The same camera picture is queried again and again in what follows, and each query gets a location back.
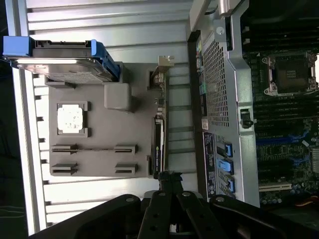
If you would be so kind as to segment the white expansion slot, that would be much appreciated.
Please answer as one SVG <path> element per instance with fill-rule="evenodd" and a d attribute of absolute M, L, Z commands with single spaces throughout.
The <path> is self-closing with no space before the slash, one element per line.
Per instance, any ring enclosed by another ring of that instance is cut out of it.
<path fill-rule="evenodd" d="M 259 192 L 283 191 L 291 189 L 292 184 L 288 182 L 276 182 L 259 185 Z"/>

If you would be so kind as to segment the green motherboard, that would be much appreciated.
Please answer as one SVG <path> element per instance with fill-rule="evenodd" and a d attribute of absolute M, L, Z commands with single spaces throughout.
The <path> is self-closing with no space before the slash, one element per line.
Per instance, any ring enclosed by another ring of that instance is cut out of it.
<path fill-rule="evenodd" d="M 255 25 L 274 26 L 319 26 L 319 17 L 262 18 L 246 16 L 242 19 L 242 28 Z M 251 68 L 253 104 L 270 98 L 263 93 L 266 89 L 266 72 L 262 58 L 272 54 L 307 52 L 317 55 L 312 50 L 262 51 L 245 52 L 243 58 Z M 308 96 L 319 95 L 319 91 Z M 296 205 L 299 207 L 319 201 L 319 174 L 312 170 L 312 148 L 319 148 L 319 118 L 305 119 L 298 126 L 290 126 L 288 130 L 256 133 L 257 139 L 292 138 L 304 139 L 301 143 L 257 146 L 258 183 L 288 182 L 291 190 L 259 192 L 260 205 L 272 207 L 276 205 Z"/>

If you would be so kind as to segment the blue expansion slot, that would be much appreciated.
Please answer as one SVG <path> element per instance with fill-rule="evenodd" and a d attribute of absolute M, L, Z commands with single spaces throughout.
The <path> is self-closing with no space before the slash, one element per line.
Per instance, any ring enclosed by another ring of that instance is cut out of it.
<path fill-rule="evenodd" d="M 292 139 L 292 138 L 278 138 L 278 139 L 257 139 L 257 146 L 269 146 L 269 145 L 281 145 L 281 144 L 293 144 L 301 143 L 304 139 Z"/>

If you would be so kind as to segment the grey plastic parts rack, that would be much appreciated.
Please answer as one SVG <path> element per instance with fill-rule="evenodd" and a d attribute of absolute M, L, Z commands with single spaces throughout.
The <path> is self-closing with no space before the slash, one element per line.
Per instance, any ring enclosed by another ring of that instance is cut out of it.
<path fill-rule="evenodd" d="M 121 63 L 118 82 L 55 83 L 49 87 L 49 170 L 52 176 L 152 177 L 150 175 L 154 94 L 147 89 L 157 65 Z M 62 133 L 57 110 L 64 104 L 83 109 L 83 129 Z M 53 148 L 138 147 L 135 154 L 112 151 L 53 152 Z"/>

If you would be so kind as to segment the silver chipset heatsink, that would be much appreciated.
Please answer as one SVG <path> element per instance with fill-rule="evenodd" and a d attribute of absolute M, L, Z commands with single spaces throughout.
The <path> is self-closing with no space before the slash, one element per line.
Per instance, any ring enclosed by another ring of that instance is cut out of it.
<path fill-rule="evenodd" d="M 319 148 L 312 148 L 312 170 L 319 174 Z"/>

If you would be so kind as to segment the small black panel latch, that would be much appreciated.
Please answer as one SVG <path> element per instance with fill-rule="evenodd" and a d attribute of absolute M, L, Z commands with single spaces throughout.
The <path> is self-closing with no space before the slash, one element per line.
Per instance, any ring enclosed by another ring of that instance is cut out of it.
<path fill-rule="evenodd" d="M 253 126 L 254 122 L 251 118 L 249 109 L 240 110 L 241 124 L 244 129 L 249 129 Z"/>

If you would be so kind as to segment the silver CPU chip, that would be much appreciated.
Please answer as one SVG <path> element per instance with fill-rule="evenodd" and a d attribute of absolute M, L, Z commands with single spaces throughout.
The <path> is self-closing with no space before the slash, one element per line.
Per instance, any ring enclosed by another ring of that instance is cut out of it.
<path fill-rule="evenodd" d="M 62 133 L 79 133 L 83 121 L 83 109 L 79 105 L 64 104 L 57 110 L 57 125 Z"/>

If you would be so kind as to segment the black RAM slot bank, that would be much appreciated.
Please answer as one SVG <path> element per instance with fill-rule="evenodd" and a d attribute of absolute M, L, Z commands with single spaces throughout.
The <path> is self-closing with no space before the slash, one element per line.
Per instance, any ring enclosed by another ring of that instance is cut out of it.
<path fill-rule="evenodd" d="M 319 52 L 319 26 L 255 25 L 242 28 L 245 52 L 312 50 Z"/>
<path fill-rule="evenodd" d="M 270 98 L 253 104 L 256 133 L 288 130 L 305 119 L 319 118 L 319 95 Z"/>

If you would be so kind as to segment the open black PC case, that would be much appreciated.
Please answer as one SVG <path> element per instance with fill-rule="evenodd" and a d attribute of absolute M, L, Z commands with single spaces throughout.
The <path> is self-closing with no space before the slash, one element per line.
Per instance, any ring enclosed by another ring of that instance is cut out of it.
<path fill-rule="evenodd" d="M 259 198 L 254 125 L 244 129 L 240 110 L 253 116 L 251 68 L 243 58 L 242 19 L 319 17 L 319 0 L 194 0 L 186 30 L 198 189 L 207 200 L 227 193 L 235 182 L 237 200 L 262 207 Z M 231 143 L 233 157 L 224 144 Z M 217 158 L 233 161 L 234 174 Z M 302 207 L 319 208 L 319 201 Z"/>

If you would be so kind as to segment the CPU socket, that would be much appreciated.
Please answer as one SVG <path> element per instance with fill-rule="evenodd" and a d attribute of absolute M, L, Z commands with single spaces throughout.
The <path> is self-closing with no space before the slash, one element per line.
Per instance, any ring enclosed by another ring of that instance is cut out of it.
<path fill-rule="evenodd" d="M 319 91 L 316 81 L 317 55 L 311 51 L 278 53 L 265 56 L 267 88 L 263 93 L 271 97 L 310 95 Z"/>

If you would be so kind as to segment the hard disk with blue carrier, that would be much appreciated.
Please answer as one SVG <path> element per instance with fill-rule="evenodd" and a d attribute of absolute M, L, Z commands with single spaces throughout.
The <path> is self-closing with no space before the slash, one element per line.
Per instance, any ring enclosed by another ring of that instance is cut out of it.
<path fill-rule="evenodd" d="M 13 68 L 45 75 L 55 82 L 101 84 L 117 82 L 121 68 L 103 43 L 35 40 L 29 36 L 4 36 L 2 55 Z"/>

